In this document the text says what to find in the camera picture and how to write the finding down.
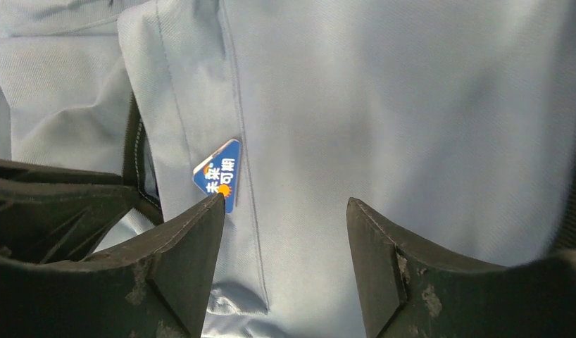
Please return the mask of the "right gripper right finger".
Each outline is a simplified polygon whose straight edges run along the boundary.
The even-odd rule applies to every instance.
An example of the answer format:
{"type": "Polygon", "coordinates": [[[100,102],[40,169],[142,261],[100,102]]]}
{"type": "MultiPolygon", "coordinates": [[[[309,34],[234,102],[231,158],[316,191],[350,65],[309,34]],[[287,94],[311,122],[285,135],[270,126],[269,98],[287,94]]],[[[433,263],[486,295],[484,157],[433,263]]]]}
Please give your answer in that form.
{"type": "Polygon", "coordinates": [[[507,268],[450,251],[359,199],[346,219],[368,337],[576,337],[576,249],[507,268]]]}

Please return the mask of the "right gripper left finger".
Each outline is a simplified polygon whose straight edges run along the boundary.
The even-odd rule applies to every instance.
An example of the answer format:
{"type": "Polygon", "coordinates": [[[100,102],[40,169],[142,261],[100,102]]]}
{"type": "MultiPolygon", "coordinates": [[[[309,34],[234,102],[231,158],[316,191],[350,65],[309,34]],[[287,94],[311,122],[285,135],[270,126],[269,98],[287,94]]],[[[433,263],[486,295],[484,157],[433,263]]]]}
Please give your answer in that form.
{"type": "Polygon", "coordinates": [[[217,194],[82,261],[0,256],[0,337],[198,337],[224,219],[217,194]]]}

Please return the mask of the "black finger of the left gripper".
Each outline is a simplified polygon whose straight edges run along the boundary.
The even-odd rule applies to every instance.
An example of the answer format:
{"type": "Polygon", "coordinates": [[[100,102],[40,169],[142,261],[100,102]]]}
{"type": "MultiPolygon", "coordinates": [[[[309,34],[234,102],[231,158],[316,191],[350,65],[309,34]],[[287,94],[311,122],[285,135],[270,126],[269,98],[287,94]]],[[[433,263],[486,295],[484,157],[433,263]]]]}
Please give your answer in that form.
{"type": "Polygon", "coordinates": [[[80,261],[132,209],[154,225],[163,222],[137,176],[0,159],[0,254],[7,258],[80,261]]]}

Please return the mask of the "blue student backpack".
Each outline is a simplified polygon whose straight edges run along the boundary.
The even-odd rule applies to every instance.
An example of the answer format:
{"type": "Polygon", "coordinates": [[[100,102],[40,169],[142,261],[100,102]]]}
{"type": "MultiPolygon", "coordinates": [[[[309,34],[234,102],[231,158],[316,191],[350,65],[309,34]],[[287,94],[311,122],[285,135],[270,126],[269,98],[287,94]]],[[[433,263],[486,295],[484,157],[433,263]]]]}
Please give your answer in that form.
{"type": "Polygon", "coordinates": [[[576,1],[0,1],[0,158],[120,173],[171,219],[242,144],[202,337],[363,337],[346,203],[543,255],[576,153],[576,1]]]}

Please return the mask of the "blue triangular label card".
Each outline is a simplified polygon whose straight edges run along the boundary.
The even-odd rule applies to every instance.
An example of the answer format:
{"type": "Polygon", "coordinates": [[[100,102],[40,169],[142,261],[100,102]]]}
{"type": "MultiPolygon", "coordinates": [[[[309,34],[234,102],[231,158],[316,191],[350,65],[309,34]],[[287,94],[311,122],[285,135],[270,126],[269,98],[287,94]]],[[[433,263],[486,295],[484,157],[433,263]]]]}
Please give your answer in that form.
{"type": "Polygon", "coordinates": [[[193,183],[204,194],[224,196],[226,214],[236,204],[241,150],[241,142],[230,139],[193,169],[193,183]]]}

